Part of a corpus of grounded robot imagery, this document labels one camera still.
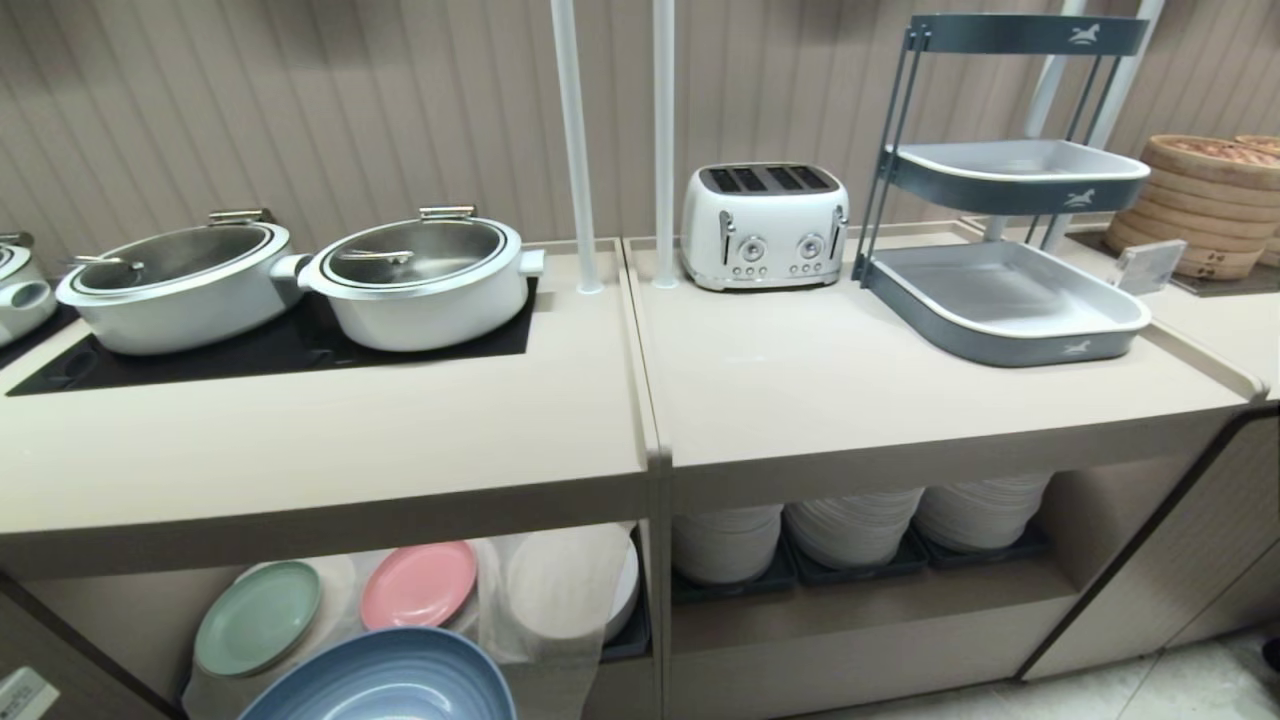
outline toaster knob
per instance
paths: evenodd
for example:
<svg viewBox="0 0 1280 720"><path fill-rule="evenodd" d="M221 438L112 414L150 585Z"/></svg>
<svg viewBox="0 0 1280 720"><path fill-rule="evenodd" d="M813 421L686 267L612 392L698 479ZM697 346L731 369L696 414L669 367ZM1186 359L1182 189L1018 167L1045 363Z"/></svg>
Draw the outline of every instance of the toaster knob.
<svg viewBox="0 0 1280 720"><path fill-rule="evenodd" d="M822 236L812 232L800 238L800 256L805 260L813 260L814 258L822 255Z"/></svg>
<svg viewBox="0 0 1280 720"><path fill-rule="evenodd" d="M737 254L742 256L742 260L748 263L756 263L764 258L764 238L758 234L742 241L742 246L737 249Z"/></svg>

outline induction cooktop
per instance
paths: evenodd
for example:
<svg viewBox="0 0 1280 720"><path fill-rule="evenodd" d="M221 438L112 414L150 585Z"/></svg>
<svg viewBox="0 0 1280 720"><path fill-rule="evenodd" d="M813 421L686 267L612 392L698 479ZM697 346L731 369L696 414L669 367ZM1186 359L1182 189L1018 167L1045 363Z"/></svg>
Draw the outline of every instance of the induction cooktop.
<svg viewBox="0 0 1280 720"><path fill-rule="evenodd" d="M211 380L369 368L439 360L521 355L532 327L538 278L515 318L475 340L424 352L385 352L343 334L328 300L308 293L284 315L244 334L186 352L137 357L118 355L90 334L6 395L45 395L160 383Z"/></svg>

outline stack of white bowls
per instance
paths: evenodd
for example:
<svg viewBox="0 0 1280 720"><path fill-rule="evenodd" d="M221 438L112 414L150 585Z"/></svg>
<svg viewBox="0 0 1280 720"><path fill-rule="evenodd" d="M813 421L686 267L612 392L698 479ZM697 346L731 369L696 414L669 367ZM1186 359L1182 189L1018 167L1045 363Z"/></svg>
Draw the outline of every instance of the stack of white bowls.
<svg viewBox="0 0 1280 720"><path fill-rule="evenodd" d="M1048 480L1044 473L932 487L915 520L929 539L957 552L1009 547L1039 510Z"/></svg>
<svg viewBox="0 0 1280 720"><path fill-rule="evenodd" d="M897 555L924 488L791 502L791 539L828 568L873 568Z"/></svg>
<svg viewBox="0 0 1280 720"><path fill-rule="evenodd" d="M671 561L703 585L745 583L769 569L781 532L781 505L677 515Z"/></svg>

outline toaster slot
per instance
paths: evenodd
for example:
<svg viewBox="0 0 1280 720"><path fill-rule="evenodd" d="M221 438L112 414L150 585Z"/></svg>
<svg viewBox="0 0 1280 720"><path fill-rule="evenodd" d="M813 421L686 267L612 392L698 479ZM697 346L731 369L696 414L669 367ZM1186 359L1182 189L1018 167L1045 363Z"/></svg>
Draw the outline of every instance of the toaster slot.
<svg viewBox="0 0 1280 720"><path fill-rule="evenodd" d="M818 173L804 165L792 165L791 172L795 173L800 182L805 183L809 190L831 190L831 184L822 179Z"/></svg>
<svg viewBox="0 0 1280 720"><path fill-rule="evenodd" d="M778 184L781 184L783 190L800 190L800 183L796 182L796 178L792 177L786 168L774 165L767 169L769 170L769 174L773 176L773 179L778 181Z"/></svg>
<svg viewBox="0 0 1280 720"><path fill-rule="evenodd" d="M755 177L755 170L751 168L733 168L733 177L750 192L764 192L765 190L764 182Z"/></svg>
<svg viewBox="0 0 1280 720"><path fill-rule="evenodd" d="M737 184L728 170L712 170L712 181L721 192L742 192L742 187Z"/></svg>

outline white pole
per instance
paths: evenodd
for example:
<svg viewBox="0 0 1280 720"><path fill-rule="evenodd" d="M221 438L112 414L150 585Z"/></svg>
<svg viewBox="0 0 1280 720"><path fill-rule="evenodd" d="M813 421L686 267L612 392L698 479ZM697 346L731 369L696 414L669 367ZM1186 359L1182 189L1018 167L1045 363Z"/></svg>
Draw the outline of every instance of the white pole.
<svg viewBox="0 0 1280 720"><path fill-rule="evenodd" d="M1116 68L1116 77L1111 81L1111 90L1107 91L1107 96L1102 99L1102 109L1098 110L1098 122L1093 126L1093 132L1085 138L1085 145L1089 147L1106 147L1107 140L1111 138L1111 131L1116 127L1116 119L1120 117L1120 109L1124 108L1124 101L1129 97L1129 87L1133 86L1133 78L1138 76L1138 67L1142 65L1142 58L1147 54L1147 45L1151 44L1151 36L1156 32L1156 20L1160 19L1160 14L1165 10L1165 0L1142 0L1138 5L1138 19L1147 20L1147 35L1142 36L1142 44L1138 45L1138 54L1130 58L1121 58L1120 65ZM1048 224L1044 229L1044 243L1042 247L1046 252L1052 252L1059 245L1061 245L1062 234L1066 233L1066 227L1071 223L1071 215L1059 215L1056 220Z"/></svg>
<svg viewBox="0 0 1280 720"><path fill-rule="evenodd" d="M595 269L595 224L591 219L591 177L586 163L586 122L582 119L582 82L577 72L577 31L573 0L552 0L556 33L556 68L561 81L561 110L564 114L564 145L568 149L568 184L573 193L573 228L577 231L577 291L600 292Z"/></svg>
<svg viewBox="0 0 1280 720"><path fill-rule="evenodd" d="M1061 15L1079 15L1084 13L1084 0L1064 0ZM1036 94L1032 95L1032 106L1027 110L1027 123L1023 126L1023 136L1037 138L1044 132L1044 120L1053 108L1053 99L1057 97L1057 86L1062 82L1062 70L1066 69L1066 56L1050 55L1041 65L1041 77L1036 82ZM982 238L996 241L1005 238L1005 225L1009 224L1006 215L995 215L987 220L987 229Z"/></svg>
<svg viewBox="0 0 1280 720"><path fill-rule="evenodd" d="M658 225L658 274L653 284L676 287L672 211L676 202L676 0L653 0L653 172Z"/></svg>

